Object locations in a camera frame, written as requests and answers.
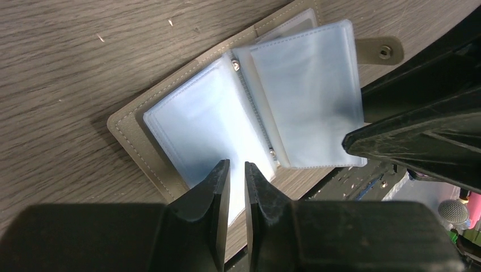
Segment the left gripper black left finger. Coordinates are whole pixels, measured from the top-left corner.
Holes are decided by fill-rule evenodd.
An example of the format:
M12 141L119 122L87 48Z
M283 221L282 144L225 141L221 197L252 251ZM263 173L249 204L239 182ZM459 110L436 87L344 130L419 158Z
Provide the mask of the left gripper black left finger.
M230 162L162 203L40 204L1 237L2 271L223 271Z

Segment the blue grey card holder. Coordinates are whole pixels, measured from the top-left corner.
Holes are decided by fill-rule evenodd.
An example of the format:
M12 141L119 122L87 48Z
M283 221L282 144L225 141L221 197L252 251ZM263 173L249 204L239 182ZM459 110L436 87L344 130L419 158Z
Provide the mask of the blue grey card holder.
M323 24L319 1L294 1L214 46L115 112L112 135L173 201L230 161L229 224L244 210L244 163L362 167L344 137L364 125L359 65L397 65L394 36L357 39Z

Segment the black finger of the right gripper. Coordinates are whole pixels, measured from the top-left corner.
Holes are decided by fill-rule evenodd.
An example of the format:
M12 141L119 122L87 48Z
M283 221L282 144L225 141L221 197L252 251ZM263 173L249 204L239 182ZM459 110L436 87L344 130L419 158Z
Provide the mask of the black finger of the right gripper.
M357 129L342 146L480 193L480 87Z
M395 70L361 89L364 121L411 111L480 83L480 8Z

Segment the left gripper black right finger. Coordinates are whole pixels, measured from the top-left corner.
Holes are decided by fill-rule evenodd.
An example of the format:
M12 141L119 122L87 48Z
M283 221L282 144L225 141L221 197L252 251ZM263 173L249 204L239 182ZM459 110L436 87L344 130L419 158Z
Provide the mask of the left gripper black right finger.
M422 203L292 200L246 163L250 271L464 271Z

